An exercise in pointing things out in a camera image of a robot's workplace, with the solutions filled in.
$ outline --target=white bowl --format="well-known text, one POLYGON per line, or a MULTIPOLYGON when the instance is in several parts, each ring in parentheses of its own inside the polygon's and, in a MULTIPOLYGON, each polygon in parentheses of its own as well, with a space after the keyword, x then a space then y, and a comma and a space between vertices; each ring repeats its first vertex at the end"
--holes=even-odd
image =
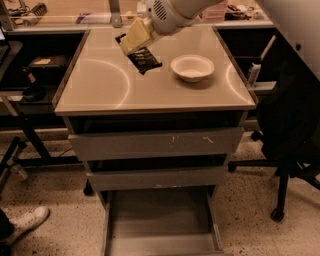
POLYGON ((214 71, 211 60, 200 55, 182 55, 171 62, 171 68, 186 82, 199 82, 214 71))

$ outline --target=cart drawer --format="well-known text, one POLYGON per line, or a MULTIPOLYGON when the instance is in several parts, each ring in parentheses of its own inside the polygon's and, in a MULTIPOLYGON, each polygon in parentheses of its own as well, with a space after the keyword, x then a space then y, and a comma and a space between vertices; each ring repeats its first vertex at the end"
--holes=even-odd
POLYGON ((218 185, 226 166, 87 173, 94 191, 218 185))
POLYGON ((235 152, 241 127, 70 135, 79 160, 211 155, 235 152))
POLYGON ((205 188, 108 193, 102 255, 226 255, 205 188))

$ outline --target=black chair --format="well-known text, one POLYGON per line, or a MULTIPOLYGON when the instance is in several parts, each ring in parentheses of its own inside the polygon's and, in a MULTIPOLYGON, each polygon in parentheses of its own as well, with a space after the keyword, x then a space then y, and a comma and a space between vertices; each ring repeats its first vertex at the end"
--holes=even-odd
POLYGON ((262 99, 256 109, 261 132, 251 135, 263 142, 265 159, 230 161, 229 171, 237 166, 277 167, 280 177, 278 205, 271 213, 274 221, 284 217, 288 178, 301 178, 320 190, 320 83, 293 54, 282 62, 279 89, 262 99))

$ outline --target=white sneaker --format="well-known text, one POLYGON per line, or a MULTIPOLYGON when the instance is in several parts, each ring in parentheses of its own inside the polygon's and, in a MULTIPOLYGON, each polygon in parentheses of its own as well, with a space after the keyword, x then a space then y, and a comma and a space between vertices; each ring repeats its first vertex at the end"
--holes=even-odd
POLYGON ((14 226, 14 231, 11 236, 1 240, 0 243, 7 246, 13 244, 24 232, 40 226, 48 218, 49 213, 50 211, 47 207, 40 206, 20 217, 9 219, 14 226))

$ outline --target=pant leg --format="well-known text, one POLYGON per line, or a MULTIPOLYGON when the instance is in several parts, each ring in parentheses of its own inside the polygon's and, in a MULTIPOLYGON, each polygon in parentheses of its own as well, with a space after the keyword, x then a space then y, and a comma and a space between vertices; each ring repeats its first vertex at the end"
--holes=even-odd
POLYGON ((14 227, 9 222, 6 214, 0 209, 0 240, 9 237, 13 233, 14 227))

